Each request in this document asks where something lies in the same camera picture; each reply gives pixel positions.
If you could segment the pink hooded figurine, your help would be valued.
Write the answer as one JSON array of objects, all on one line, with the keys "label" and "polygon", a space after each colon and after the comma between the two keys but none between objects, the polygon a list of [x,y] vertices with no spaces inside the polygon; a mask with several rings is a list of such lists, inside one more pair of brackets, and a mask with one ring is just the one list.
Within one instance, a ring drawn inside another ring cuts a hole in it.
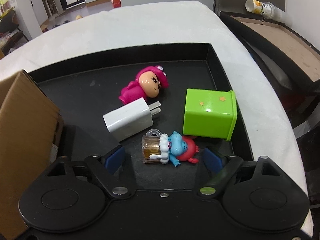
[{"label": "pink hooded figurine", "polygon": [[148,66],[143,68],[136,75],[135,80],[130,81],[124,87],[119,96],[119,100],[127,105],[135,100],[143,98],[156,98],[161,88],[168,88],[169,82],[162,66]]}]

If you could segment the brown cardboard box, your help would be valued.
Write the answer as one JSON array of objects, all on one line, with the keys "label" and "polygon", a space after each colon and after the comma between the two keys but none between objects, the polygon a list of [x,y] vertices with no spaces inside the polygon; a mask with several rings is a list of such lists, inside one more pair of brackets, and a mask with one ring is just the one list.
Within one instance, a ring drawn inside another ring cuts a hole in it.
[{"label": "brown cardboard box", "polygon": [[49,165],[62,126],[59,108],[26,71],[1,81],[1,239],[26,230],[19,198]]}]

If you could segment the white charger plug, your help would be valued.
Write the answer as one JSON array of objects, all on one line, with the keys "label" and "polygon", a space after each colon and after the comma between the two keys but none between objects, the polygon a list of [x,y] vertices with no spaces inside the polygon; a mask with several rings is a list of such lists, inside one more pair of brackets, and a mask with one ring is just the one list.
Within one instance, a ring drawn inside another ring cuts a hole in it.
[{"label": "white charger plug", "polygon": [[108,131],[120,142],[153,125],[153,116],[161,112],[161,103],[150,105],[143,98],[103,115]]}]

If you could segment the black tray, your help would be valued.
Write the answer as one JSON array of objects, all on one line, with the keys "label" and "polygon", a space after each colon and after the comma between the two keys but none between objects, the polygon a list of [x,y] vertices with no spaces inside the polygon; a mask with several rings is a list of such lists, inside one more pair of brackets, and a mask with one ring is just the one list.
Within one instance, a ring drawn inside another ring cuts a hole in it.
[{"label": "black tray", "polygon": [[[63,146],[58,156],[83,161],[92,154],[104,155],[118,145],[107,131],[103,115],[123,104],[118,99],[122,88],[135,79],[146,66],[161,65],[168,76],[169,88],[156,99],[162,112],[154,119],[161,132],[182,132],[185,97],[188,88],[227,92],[231,85],[211,45],[200,43],[156,44],[106,50],[60,61],[29,75],[60,109],[65,126]],[[120,142],[125,150],[123,165],[115,177],[131,189],[192,189],[212,175],[202,162],[202,149],[211,148],[222,155],[237,155],[252,161],[253,155],[244,121],[238,107],[238,118],[231,140],[195,138],[200,147],[199,164],[171,162],[144,164],[141,140],[144,130]]]}]

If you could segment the yellow white paper cup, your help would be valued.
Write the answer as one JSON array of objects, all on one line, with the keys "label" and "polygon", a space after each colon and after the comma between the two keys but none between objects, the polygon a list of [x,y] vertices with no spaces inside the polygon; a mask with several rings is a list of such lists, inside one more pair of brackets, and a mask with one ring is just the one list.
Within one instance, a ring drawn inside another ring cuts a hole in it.
[{"label": "yellow white paper cup", "polygon": [[257,0],[246,0],[245,8],[248,12],[261,15],[264,18],[272,19],[274,17],[273,5]]}]

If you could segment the green square cup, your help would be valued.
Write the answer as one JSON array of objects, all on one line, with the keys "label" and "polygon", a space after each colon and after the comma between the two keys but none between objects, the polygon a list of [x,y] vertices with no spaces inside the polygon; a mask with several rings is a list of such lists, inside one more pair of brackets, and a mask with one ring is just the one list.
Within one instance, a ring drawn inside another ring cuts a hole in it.
[{"label": "green square cup", "polygon": [[230,141],[237,117],[233,90],[187,89],[183,134]]}]

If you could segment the blue figurine with beer mug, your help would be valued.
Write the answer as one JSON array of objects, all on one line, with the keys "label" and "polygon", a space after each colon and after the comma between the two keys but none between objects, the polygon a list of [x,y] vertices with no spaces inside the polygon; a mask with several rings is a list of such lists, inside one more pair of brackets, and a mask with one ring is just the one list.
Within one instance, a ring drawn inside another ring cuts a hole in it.
[{"label": "blue figurine with beer mug", "polygon": [[158,129],[151,129],[142,137],[141,143],[143,163],[167,164],[169,161],[178,167],[182,161],[196,164],[199,159],[195,155],[199,153],[199,147],[194,138],[173,131],[168,136]]}]

